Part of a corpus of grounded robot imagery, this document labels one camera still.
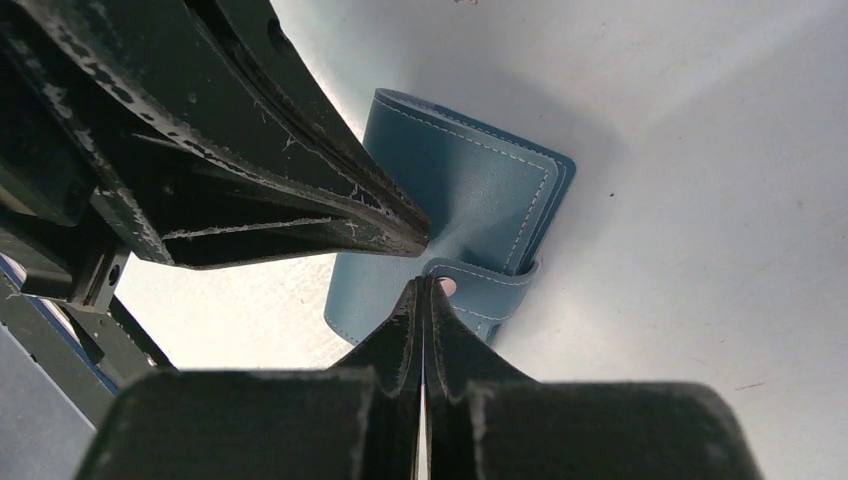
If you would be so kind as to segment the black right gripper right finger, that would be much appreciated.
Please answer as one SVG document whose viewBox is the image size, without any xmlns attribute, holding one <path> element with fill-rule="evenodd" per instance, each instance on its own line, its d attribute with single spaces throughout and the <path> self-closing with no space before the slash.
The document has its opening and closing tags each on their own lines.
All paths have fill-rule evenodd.
<svg viewBox="0 0 848 480">
<path fill-rule="evenodd" d="M 729 405 L 691 382 L 548 383 L 479 339 L 423 282 L 434 479 L 758 479 Z"/>
</svg>

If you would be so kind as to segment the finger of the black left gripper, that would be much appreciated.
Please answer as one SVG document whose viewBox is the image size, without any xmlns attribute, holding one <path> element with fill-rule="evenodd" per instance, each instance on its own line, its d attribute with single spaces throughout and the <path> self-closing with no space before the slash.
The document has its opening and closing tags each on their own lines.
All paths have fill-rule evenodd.
<svg viewBox="0 0 848 480">
<path fill-rule="evenodd" d="M 406 228 L 428 228 L 427 215 L 365 151 L 333 106 L 284 33 L 270 2 L 186 5 L 305 148 L 307 158 L 290 179 L 374 209 Z"/>
</svg>

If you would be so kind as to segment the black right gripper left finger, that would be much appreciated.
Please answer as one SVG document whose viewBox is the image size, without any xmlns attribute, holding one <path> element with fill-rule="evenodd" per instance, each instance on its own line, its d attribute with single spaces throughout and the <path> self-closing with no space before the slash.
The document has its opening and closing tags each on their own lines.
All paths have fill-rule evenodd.
<svg viewBox="0 0 848 480">
<path fill-rule="evenodd" d="M 110 407 L 80 479 L 413 479 L 422 279 L 321 370 L 148 374 Z"/>
</svg>

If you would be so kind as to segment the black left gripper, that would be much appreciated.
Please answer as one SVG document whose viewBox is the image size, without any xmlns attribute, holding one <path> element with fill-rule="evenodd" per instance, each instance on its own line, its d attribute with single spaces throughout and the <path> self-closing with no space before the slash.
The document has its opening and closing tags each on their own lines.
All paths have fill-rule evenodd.
<svg viewBox="0 0 848 480">
<path fill-rule="evenodd" d="M 104 313 L 132 254 L 420 255 L 429 226 L 290 179 L 305 148 L 187 2 L 2 3 L 1 250 L 21 294 Z"/>
</svg>

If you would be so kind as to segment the blue card holder wallet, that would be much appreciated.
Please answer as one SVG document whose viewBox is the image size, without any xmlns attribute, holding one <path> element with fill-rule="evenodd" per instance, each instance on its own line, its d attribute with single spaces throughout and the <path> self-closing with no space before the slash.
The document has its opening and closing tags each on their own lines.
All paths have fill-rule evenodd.
<svg viewBox="0 0 848 480">
<path fill-rule="evenodd" d="M 407 93 L 376 90 L 363 144 L 429 216 L 417 257 L 340 253 L 324 309 L 351 344 L 393 310 L 405 284 L 448 283 L 457 317 L 493 344 L 523 302 L 537 253 L 575 176 L 567 156 Z"/>
</svg>

